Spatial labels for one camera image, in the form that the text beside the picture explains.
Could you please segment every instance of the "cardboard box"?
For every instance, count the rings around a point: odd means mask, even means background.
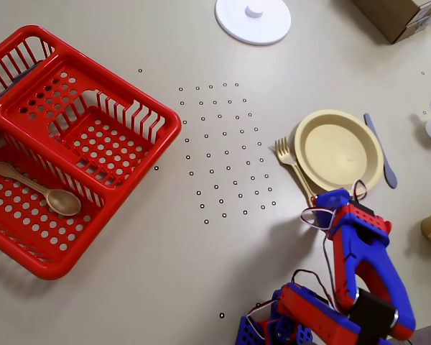
[[[356,6],[396,43],[422,31],[431,22],[431,0],[353,0]]]

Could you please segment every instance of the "wire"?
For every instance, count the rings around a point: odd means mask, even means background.
[[[314,271],[310,271],[310,270],[304,270],[302,268],[299,268],[298,270],[295,270],[294,274],[292,275],[292,279],[291,281],[293,283],[295,283],[295,276],[297,275],[297,273],[299,272],[305,272],[305,273],[311,273],[312,275],[314,275],[316,277],[316,279],[318,280],[319,285],[321,285],[321,288],[323,289],[324,293],[325,293],[325,297],[327,297],[327,299],[329,300],[329,303],[332,305],[333,308],[335,308],[335,306],[333,305],[332,302],[332,297],[329,295],[328,291],[326,290],[324,284],[321,282],[321,279],[319,278],[319,275],[314,272]]]

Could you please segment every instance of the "blue knife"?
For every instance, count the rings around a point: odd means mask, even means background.
[[[372,123],[372,120],[369,114],[364,114],[364,121],[366,122],[367,127],[371,129],[371,131],[375,134],[375,137],[380,142],[380,138],[378,135],[376,135],[375,127],[374,127],[374,124]],[[383,151],[383,147],[381,147],[381,151],[383,152],[383,159],[384,159],[384,165],[385,165],[384,166],[385,180],[391,188],[395,189],[397,187],[396,175],[394,174],[394,171],[389,166],[388,160],[386,159],[385,151]]]

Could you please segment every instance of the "beige table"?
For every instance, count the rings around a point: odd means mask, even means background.
[[[41,281],[0,252],[0,344],[233,344],[239,318],[296,268],[330,287],[323,235],[299,222],[305,199],[270,150],[320,109],[372,115],[399,187],[381,180],[365,204],[393,222],[389,253],[417,327],[431,324],[431,245],[419,229],[431,213],[419,127],[431,116],[431,27],[389,46],[347,1],[287,5],[290,33],[259,48],[219,28],[212,0],[0,1],[0,42],[42,25],[187,121],[63,279]]]

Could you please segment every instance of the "gold fork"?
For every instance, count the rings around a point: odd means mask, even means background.
[[[300,167],[297,164],[297,160],[295,159],[295,156],[290,152],[289,144],[287,143],[287,138],[275,141],[274,150],[276,151],[276,156],[278,157],[278,160],[282,164],[290,165],[294,169],[295,175],[297,175],[300,183],[302,184],[303,190],[305,191],[305,194],[307,196],[308,206],[313,207],[312,197],[315,194],[313,193],[310,186],[308,185],[308,182],[303,176],[302,171],[300,170]]]

